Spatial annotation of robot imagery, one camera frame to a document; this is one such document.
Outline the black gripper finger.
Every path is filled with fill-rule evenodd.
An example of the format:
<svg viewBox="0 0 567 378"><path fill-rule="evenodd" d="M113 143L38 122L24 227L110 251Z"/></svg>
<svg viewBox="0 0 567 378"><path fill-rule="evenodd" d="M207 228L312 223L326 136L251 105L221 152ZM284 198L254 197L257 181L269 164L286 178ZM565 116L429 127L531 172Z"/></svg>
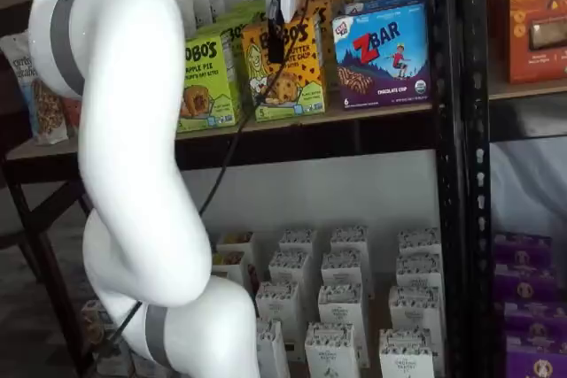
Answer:
<svg viewBox="0 0 567 378"><path fill-rule="evenodd" d="M268 60L274 64L284 61L284 17L281 0L271 0L268 7Z"/></svg>

